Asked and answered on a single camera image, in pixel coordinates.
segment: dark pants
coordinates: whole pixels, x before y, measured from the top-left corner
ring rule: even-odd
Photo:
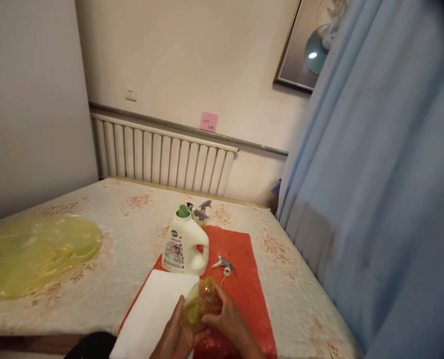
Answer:
[[[64,359],[109,359],[116,339],[106,332],[89,334]]]

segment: electrical outlet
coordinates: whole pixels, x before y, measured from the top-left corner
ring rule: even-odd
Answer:
[[[136,92],[133,89],[126,88],[126,100],[137,102]]]

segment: bed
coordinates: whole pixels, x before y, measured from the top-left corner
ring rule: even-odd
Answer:
[[[99,256],[37,293],[0,302],[0,336],[117,334],[162,251],[181,203],[212,196],[152,183],[109,178],[24,213],[78,214],[102,233]],[[356,358],[359,346],[269,209],[214,197],[208,224],[250,235],[279,358]]]

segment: curtain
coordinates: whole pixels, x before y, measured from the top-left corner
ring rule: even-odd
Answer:
[[[444,358],[444,8],[353,0],[305,115],[280,224],[367,358]]]

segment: bottle label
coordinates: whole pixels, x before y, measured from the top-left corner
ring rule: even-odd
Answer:
[[[184,271],[183,247],[180,239],[172,237],[167,241],[164,249],[163,264],[174,268],[176,271]]]

